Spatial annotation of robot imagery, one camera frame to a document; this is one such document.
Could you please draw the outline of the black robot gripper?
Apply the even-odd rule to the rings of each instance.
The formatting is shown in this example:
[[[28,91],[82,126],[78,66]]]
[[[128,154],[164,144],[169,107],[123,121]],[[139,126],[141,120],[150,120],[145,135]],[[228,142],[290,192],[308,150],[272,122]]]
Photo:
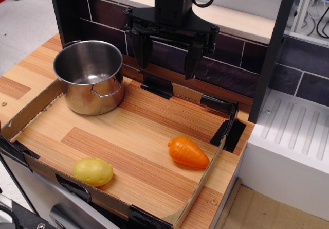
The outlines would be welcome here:
[[[141,68],[147,68],[153,52],[153,41],[189,46],[185,58],[185,79],[194,78],[202,51],[214,53],[219,27],[197,16],[192,7],[206,8],[209,0],[154,0],[154,7],[128,7],[126,31],[129,33],[135,58]]]

